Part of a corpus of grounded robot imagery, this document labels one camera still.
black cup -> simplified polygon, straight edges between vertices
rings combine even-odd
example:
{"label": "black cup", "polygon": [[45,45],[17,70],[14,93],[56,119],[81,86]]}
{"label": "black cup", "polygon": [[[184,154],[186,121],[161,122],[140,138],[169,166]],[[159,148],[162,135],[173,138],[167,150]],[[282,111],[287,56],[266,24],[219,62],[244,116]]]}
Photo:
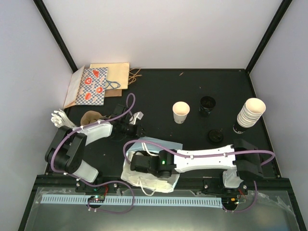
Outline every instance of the black cup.
{"label": "black cup", "polygon": [[202,97],[199,106],[200,114],[204,117],[208,116],[215,107],[215,105],[216,101],[212,97],[210,96]]}
{"label": "black cup", "polygon": [[233,125],[233,130],[237,133],[237,134],[242,134],[244,133],[247,129],[249,128],[244,128],[242,127],[236,120],[236,122]]}

stack of paper cups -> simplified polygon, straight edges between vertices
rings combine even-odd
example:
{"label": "stack of paper cups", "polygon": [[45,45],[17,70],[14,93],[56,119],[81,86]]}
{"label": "stack of paper cups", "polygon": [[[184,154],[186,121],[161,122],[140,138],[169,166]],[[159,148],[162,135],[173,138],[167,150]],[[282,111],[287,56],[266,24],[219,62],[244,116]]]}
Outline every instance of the stack of paper cups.
{"label": "stack of paper cups", "polygon": [[250,98],[246,101],[240,113],[237,115],[233,130],[241,134],[248,128],[255,125],[266,110],[265,103],[257,98]]}

black frame post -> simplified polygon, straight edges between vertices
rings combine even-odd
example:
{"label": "black frame post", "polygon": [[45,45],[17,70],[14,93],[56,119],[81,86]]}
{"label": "black frame post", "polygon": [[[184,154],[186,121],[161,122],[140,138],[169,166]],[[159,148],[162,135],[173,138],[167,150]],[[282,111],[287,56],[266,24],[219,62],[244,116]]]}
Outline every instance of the black frame post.
{"label": "black frame post", "polygon": [[261,56],[264,48],[266,47],[267,43],[269,42],[271,36],[273,35],[274,31],[276,30],[279,22],[281,21],[284,13],[287,11],[291,4],[292,0],[282,0],[277,12],[275,13],[271,23],[269,24],[268,29],[266,30],[262,40],[260,41],[254,55],[252,56],[248,66],[246,67],[245,71],[250,74],[254,66],[256,65],[259,57]]}
{"label": "black frame post", "polygon": [[51,31],[54,39],[56,40],[57,44],[59,45],[64,57],[66,58],[69,66],[71,67],[72,71],[73,72],[77,71],[78,68],[77,68],[71,54],[69,53],[69,51],[68,51],[68,49],[67,49],[67,47],[66,47],[66,45],[65,45],[65,43],[64,43],[64,41],[63,41],[63,39],[60,35],[55,23],[53,22],[53,20],[52,20],[50,14],[49,14],[44,2],[43,2],[43,0],[33,0],[33,1],[36,4],[40,14],[42,15],[45,23],[48,26],[49,30]]}

black lid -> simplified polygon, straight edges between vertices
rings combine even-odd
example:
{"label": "black lid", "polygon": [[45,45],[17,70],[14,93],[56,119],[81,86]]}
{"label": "black lid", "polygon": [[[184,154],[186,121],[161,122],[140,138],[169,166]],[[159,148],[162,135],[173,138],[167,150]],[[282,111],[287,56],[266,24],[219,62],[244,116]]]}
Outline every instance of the black lid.
{"label": "black lid", "polygon": [[223,141],[223,134],[221,132],[221,130],[218,129],[213,129],[210,130],[207,134],[209,141],[212,144],[218,144],[221,143]]}

perforated metal strip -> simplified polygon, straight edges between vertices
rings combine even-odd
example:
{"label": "perforated metal strip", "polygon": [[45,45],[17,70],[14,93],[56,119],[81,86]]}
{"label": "perforated metal strip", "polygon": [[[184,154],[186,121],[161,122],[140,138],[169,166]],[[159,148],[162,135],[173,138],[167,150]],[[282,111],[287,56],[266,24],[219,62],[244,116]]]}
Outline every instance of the perforated metal strip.
{"label": "perforated metal strip", "polygon": [[[42,204],[86,205],[89,195],[43,195]],[[106,196],[103,203],[90,203],[91,205],[131,205],[131,196]],[[221,198],[215,197],[158,197],[135,196],[134,205],[150,206],[190,206],[222,208]]]}

